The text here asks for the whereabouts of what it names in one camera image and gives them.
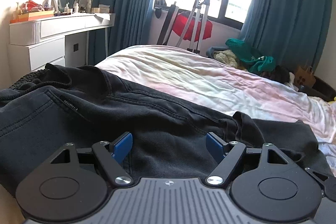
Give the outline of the teal curtain right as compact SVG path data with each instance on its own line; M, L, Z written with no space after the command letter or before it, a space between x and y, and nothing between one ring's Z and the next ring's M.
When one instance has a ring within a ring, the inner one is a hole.
M331 8L332 0L252 0L239 38L289 70L315 69Z

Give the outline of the yellowish clothes pile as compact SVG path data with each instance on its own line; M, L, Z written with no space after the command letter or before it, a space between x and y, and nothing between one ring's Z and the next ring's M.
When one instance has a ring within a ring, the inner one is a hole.
M213 56L215 60L225 65L228 65L234 68L239 67L239 60L231 50L215 51Z

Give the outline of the silver tripod stand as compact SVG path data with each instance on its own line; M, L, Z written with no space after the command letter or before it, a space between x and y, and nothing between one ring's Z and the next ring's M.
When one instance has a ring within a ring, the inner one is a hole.
M189 47L187 48L187 50L189 52L195 53L195 54L200 54L201 50L200 47L202 45L202 41L203 41L203 34L205 31L205 25L206 25L206 21L208 18L208 13L209 13L209 8L210 8L210 2L211 0L195 0L194 4L193 4L193 8L189 13L188 16L188 20L187 23L185 25L185 28L183 29L183 32L181 34L181 36L179 36L179 39L176 43L176 47L179 47L182 43L182 40L185 36L185 33L191 23L192 18L195 18L195 24L194 24L194 29L193 29L193 34L192 34L192 38L189 42ZM199 36L199 40L196 42L195 41L195 35L197 33L197 26L198 23L200 21L200 19L202 20L202 24L201 24L201 33Z

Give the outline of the red cloth on stand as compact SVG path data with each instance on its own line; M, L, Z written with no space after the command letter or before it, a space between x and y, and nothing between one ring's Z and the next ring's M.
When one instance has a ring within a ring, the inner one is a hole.
M175 22L173 24L173 31L178 35L181 36L183 29L185 28L185 25L187 23L188 20L188 16L189 16L189 12L182 12L180 14L177 15ZM193 17L191 20L191 23L185 33L184 36L184 40L191 40L192 38L192 34L193 34L193 29L194 29L194 24L195 24L195 18ZM199 36L201 33L201 24L202 24L202 20L200 19L198 26L197 26L197 33L195 35L195 41L197 42L199 40ZM212 35L212 30L213 30L213 24L210 20L206 21L206 25L205 25L205 31L203 34L203 40L204 39L208 39L211 37Z

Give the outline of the orange box tray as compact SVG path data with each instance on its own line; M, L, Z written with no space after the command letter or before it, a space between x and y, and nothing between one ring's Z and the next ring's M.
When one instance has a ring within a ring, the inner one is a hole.
M18 15L16 19L10 21L11 24L19 22L28 22L43 18L50 18L54 16L54 10L49 11L38 11L38 12L29 12L26 14Z

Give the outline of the brown paper bag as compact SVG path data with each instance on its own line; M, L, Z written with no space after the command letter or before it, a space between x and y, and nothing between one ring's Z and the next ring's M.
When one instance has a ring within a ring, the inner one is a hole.
M301 67L298 66L294 73L294 84L296 87L300 87L301 85L307 86L309 88L312 88L315 84L315 77L313 73L312 67Z

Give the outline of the black pants garment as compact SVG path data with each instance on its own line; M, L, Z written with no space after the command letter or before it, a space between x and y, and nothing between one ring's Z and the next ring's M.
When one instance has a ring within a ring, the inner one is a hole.
M205 137L260 148L272 143L299 166L331 173L314 133L302 122L232 116L84 66L47 64L1 91L1 185L18 184L62 145L88 148L133 135L123 167L141 177L206 178L216 167Z

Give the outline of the green garment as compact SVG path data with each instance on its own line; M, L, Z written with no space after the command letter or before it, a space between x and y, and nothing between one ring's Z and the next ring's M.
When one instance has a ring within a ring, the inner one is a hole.
M276 61L272 56L263 55L242 40L230 38L226 41L226 46L250 73L261 75L264 72L272 72L276 67Z

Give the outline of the bed with pink sheet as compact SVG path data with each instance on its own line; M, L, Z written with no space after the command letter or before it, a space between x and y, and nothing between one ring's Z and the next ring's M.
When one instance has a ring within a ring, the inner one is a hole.
M132 46L96 65L123 79L227 115L308 124L320 150L335 159L335 104L216 60L171 46Z

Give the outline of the white dressing table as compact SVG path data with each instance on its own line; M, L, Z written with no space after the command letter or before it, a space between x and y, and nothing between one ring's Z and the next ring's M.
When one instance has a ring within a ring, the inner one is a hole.
M11 23L7 46L13 81L45 67L46 63L65 66L88 64L89 32L104 29L104 53L108 55L108 28L116 15L76 13L27 22Z

